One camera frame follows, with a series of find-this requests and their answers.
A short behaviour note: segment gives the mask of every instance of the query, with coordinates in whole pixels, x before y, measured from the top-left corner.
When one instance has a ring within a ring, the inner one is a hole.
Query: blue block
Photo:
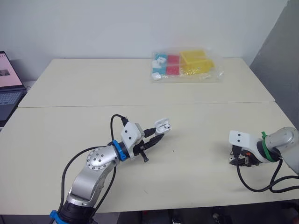
[[[165,58],[164,63],[162,63],[158,58]],[[167,67],[167,55],[166,54],[156,54],[155,60],[158,60],[159,65],[161,68],[153,68],[153,73],[158,72],[160,75],[166,74],[166,67]]]

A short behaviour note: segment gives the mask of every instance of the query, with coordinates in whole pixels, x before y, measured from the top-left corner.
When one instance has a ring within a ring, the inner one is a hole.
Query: laptop
[[[4,51],[0,51],[0,121],[7,120],[15,107],[26,94]]]

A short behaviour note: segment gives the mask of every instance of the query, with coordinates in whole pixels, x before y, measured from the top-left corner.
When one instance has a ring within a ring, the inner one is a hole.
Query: white wall
[[[23,80],[55,57],[211,48],[251,64],[287,0],[0,0],[0,50]]]

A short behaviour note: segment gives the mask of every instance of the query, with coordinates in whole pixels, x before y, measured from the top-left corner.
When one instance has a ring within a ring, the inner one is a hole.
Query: black cable
[[[1,220],[2,220],[2,223],[5,224],[5,221],[4,221],[4,218],[3,218],[3,215],[1,215]]]
[[[71,163],[77,158],[79,157],[81,154],[83,153],[86,153],[90,150],[93,150],[95,148],[98,148],[98,147],[103,147],[103,146],[96,146],[96,147],[91,147],[91,148],[87,148],[81,152],[79,152],[78,154],[76,154],[69,162],[68,164],[65,166],[64,168],[64,171],[62,173],[62,177],[61,177],[61,198],[60,198],[60,205],[59,205],[59,208],[57,210],[57,213],[59,213],[62,209],[62,206],[64,204],[64,182],[65,182],[65,175],[66,175],[66,172],[67,172],[67,169],[69,168],[69,166],[71,165]],[[52,224],[54,222],[54,219],[52,218],[49,222],[49,224]]]
[[[110,188],[111,188],[111,186],[112,186],[112,184],[113,184],[113,182],[114,182],[115,174],[116,174],[116,167],[114,167],[114,170],[113,170],[113,176],[112,176],[112,179],[111,179],[111,181],[110,181],[110,184],[109,184],[107,190],[105,191],[105,193],[104,193],[102,199],[101,199],[100,202],[98,203],[97,207],[95,207],[94,211],[93,211],[92,214],[90,215],[90,219],[94,216],[94,214],[97,212],[97,210],[99,209],[99,207],[102,205],[102,203],[103,203],[105,197],[107,196],[107,194],[108,194],[108,192],[109,192],[109,190],[110,190]]]
[[[273,182],[270,183],[268,186],[266,186],[266,187],[264,187],[264,188],[262,188],[262,189],[253,189],[253,188],[251,188],[250,186],[248,186],[248,185],[245,183],[245,181],[243,180],[242,175],[241,175],[241,172],[240,172],[240,166],[239,166],[239,161],[238,161],[238,159],[236,158],[235,161],[236,161],[236,166],[237,166],[237,173],[238,173],[238,176],[239,176],[239,178],[240,178],[242,184],[243,184],[247,189],[249,189],[249,190],[251,190],[251,191],[253,191],[253,192],[264,192],[264,191],[270,189],[271,187],[273,187],[275,184],[277,184],[277,183],[279,183],[279,182],[281,182],[281,181],[283,181],[283,180],[286,180],[286,179],[299,179],[299,176],[284,176],[284,177],[281,177],[281,178],[279,178],[279,179],[273,181]],[[275,172],[274,172],[274,174],[275,174],[275,173],[278,173],[280,167],[281,167],[281,165],[280,165],[280,163],[279,163],[278,166],[277,166],[277,168],[276,168],[276,170],[275,170]]]
[[[123,123],[124,126],[125,126],[125,123],[128,121],[128,119],[127,119],[126,117],[121,116],[121,115],[119,115],[119,114],[114,114],[114,115],[111,117],[111,119],[110,119],[111,140],[114,140],[114,135],[113,135],[113,119],[114,119],[115,117],[119,117],[119,118],[121,118],[121,121],[122,121],[122,123]],[[99,209],[99,207],[102,205],[102,203],[103,203],[105,197],[107,196],[107,194],[108,194],[108,192],[109,192],[109,190],[110,190],[110,188],[111,188],[111,186],[112,186],[112,184],[113,184],[113,182],[114,182],[115,174],[116,174],[116,166],[114,167],[114,170],[113,170],[113,176],[112,176],[112,179],[111,179],[111,181],[110,181],[110,183],[109,183],[109,186],[108,186],[107,190],[105,191],[105,193],[104,193],[102,199],[100,200],[100,202],[99,202],[98,205],[95,207],[95,209],[94,209],[94,211],[92,212],[92,214],[90,215],[90,219],[92,219],[92,217],[94,216],[94,214],[97,212],[97,210]]]
[[[121,116],[119,114],[114,114],[111,119],[110,119],[110,132],[111,132],[111,139],[114,140],[114,135],[113,135],[113,119],[115,117],[119,117],[121,119],[124,119],[125,117],[124,116]]]
[[[280,159],[279,160],[279,165],[277,167],[277,169],[275,170],[272,178],[271,178],[271,181],[270,183],[273,183],[275,181],[275,178],[281,168],[281,165],[282,165],[282,162],[283,160]],[[299,189],[299,186],[291,186],[291,187],[288,187],[288,188],[283,188],[283,189],[279,189],[279,190],[274,190],[273,187],[270,187],[269,190],[272,192],[272,193],[283,193],[283,192],[287,192],[287,191],[290,191],[290,190],[294,190],[294,189]]]

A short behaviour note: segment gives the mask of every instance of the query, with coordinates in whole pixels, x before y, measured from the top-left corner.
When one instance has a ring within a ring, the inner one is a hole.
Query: white table
[[[222,83],[152,83],[150,59],[54,59],[19,107],[273,102],[240,58]]]
[[[77,152],[110,141],[109,120],[114,113],[128,116],[144,129],[167,116],[173,129],[148,150],[149,162],[144,164],[139,157],[118,167],[100,212],[221,206],[298,197],[298,190],[253,193],[241,184],[236,167],[228,163],[230,130],[258,135],[292,126],[274,102],[18,108],[0,132],[0,214],[49,214],[57,209],[64,166]],[[116,120],[114,135],[118,140],[120,130],[121,124]],[[85,155],[70,167],[66,192],[84,163]],[[250,186],[261,188],[269,184],[276,165],[244,167],[241,172]],[[278,176],[284,175],[294,173],[283,165]],[[279,187],[291,184],[294,183],[286,181]]]

